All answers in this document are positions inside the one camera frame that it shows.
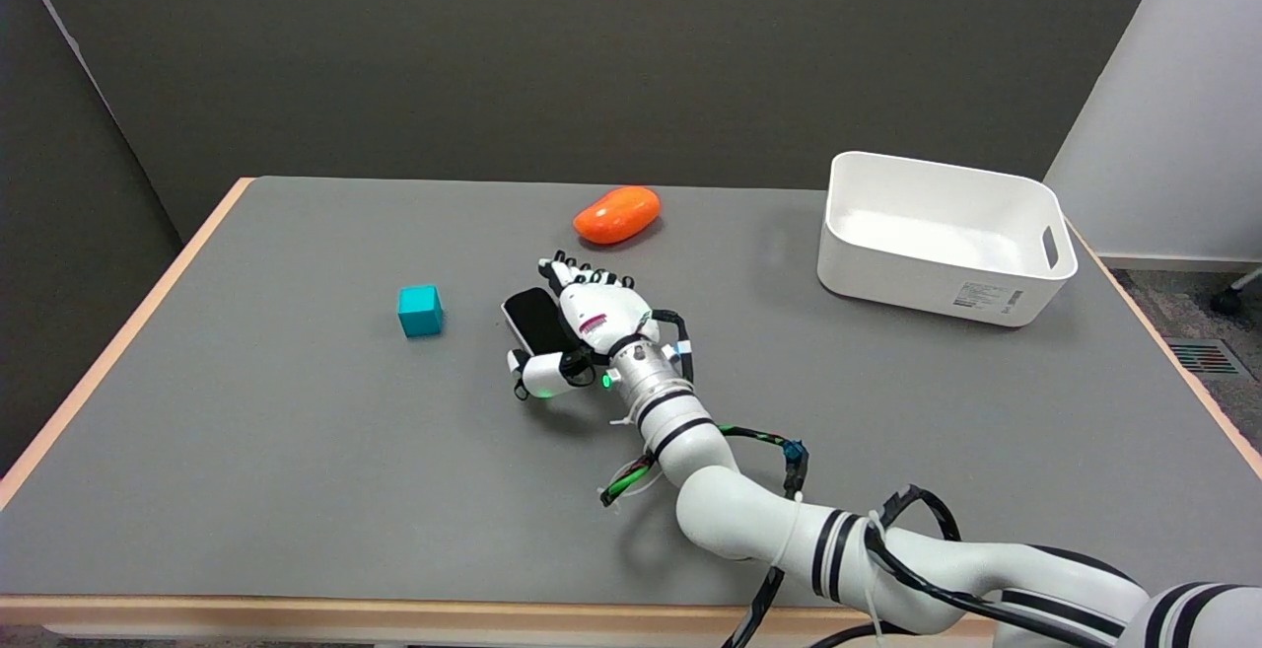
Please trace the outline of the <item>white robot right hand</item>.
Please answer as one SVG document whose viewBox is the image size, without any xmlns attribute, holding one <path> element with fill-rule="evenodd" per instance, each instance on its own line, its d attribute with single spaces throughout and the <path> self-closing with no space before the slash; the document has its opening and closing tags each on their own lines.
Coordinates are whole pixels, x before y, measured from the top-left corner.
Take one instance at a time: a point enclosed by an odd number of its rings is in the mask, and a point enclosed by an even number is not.
<svg viewBox="0 0 1262 648">
<path fill-rule="evenodd" d="M 610 364 L 622 339 L 658 339 L 651 306 L 634 289 L 630 275 L 618 278 L 603 267 L 581 264 L 558 250 L 541 258 L 545 288 L 510 296 L 502 315 L 517 339 L 509 351 L 512 392 L 519 400 L 551 399 L 591 387 L 596 368 Z"/>
</svg>

